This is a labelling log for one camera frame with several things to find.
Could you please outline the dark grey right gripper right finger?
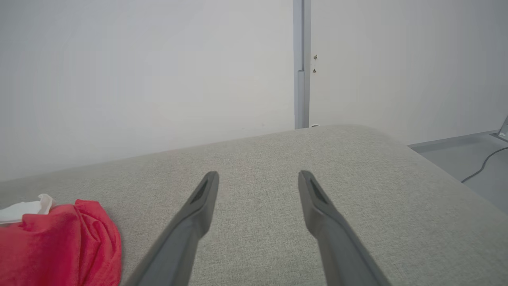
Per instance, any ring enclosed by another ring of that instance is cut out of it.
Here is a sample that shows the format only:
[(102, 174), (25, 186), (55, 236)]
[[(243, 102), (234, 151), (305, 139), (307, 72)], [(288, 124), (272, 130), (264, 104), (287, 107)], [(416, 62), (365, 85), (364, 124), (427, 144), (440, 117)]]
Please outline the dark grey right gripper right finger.
[(307, 170), (298, 174), (304, 221), (317, 240), (329, 286), (390, 286), (369, 251)]

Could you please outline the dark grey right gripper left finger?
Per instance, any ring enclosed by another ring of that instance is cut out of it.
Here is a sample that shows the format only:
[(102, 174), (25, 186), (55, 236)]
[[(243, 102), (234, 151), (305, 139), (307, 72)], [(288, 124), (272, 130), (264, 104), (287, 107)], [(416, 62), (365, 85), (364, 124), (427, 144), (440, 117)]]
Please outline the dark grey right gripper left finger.
[(211, 226), (219, 174), (207, 172), (127, 280), (127, 286), (187, 286), (199, 240)]

